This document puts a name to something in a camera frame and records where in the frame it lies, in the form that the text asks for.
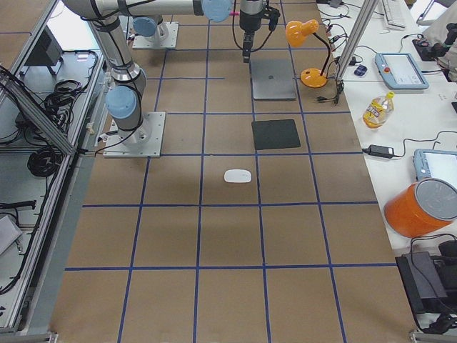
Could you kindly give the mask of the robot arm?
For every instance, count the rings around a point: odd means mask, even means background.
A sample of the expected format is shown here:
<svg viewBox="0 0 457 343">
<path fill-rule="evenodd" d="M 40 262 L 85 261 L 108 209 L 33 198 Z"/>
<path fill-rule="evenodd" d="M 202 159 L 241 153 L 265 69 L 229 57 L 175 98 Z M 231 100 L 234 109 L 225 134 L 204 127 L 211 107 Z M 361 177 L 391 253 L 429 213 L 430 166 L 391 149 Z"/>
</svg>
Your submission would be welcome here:
<svg viewBox="0 0 457 343">
<path fill-rule="evenodd" d="M 158 37 L 164 40 L 169 35 L 169 30 L 164 24 L 162 15 L 136 16 L 133 20 L 134 31 L 143 37 Z"/>
<path fill-rule="evenodd" d="M 243 60 L 248 62 L 255 33 L 267 10 L 265 1 L 65 1 L 64 4 L 89 23 L 109 63 L 114 88 L 106 95 L 106 108 L 117 125 L 119 143 L 127 147 L 144 145 L 152 135 L 152 127 L 142 110 L 146 75 L 133 60 L 120 16 L 149 19 L 159 29 L 163 15 L 205 16 L 210 21 L 221 22 L 232 11 L 238 11 L 244 32 Z"/>
</svg>

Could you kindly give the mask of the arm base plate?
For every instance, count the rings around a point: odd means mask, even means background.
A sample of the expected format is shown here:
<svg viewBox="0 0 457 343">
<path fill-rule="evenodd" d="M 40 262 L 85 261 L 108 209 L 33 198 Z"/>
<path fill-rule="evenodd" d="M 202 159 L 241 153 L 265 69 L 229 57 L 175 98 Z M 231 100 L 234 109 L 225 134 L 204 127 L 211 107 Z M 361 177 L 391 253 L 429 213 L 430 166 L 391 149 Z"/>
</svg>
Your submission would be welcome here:
<svg viewBox="0 0 457 343">
<path fill-rule="evenodd" d="M 162 21 L 157 24 L 149 17 L 135 18 L 133 23 L 134 49 L 175 49 L 179 30 L 178 22 Z"/>
<path fill-rule="evenodd" d="M 102 151 L 106 158 L 159 158 L 163 143 L 165 112 L 147 112 L 143 115 L 142 125 L 130 136 L 126 131 L 119 131 L 116 122 L 111 120 L 111 131 L 115 134 L 106 139 L 106 149 Z"/>
</svg>

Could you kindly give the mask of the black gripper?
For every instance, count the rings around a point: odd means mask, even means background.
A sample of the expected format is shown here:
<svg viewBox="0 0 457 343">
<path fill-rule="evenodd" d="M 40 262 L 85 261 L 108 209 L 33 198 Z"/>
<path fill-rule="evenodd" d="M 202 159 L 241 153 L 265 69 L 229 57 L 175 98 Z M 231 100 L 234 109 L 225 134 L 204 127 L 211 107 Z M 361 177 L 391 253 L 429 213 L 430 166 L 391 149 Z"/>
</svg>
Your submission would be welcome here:
<svg viewBox="0 0 457 343">
<path fill-rule="evenodd" d="M 247 59 L 250 59 L 253 45 L 253 34 L 247 33 L 252 33 L 260 29 L 262 17 L 262 0 L 240 0 L 239 25 L 245 31 L 242 44 L 244 63 L 247 63 Z"/>
</svg>

